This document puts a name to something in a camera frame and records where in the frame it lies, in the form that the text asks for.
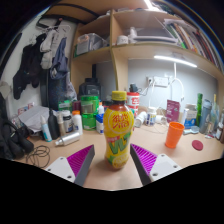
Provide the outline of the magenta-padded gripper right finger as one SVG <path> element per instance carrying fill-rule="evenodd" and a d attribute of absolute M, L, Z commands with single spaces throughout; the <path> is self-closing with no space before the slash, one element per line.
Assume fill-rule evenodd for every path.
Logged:
<path fill-rule="evenodd" d="M 156 155 L 135 144 L 130 145 L 130 153 L 143 186 L 181 170 L 166 154 Z"/>

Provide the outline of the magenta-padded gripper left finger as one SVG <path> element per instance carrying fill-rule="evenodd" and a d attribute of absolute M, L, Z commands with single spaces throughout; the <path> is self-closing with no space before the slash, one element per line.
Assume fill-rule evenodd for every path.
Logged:
<path fill-rule="evenodd" d="M 94 146 L 90 145 L 69 157 L 57 158 L 46 168 L 46 171 L 75 183 L 78 186 L 82 186 L 94 156 Z"/>

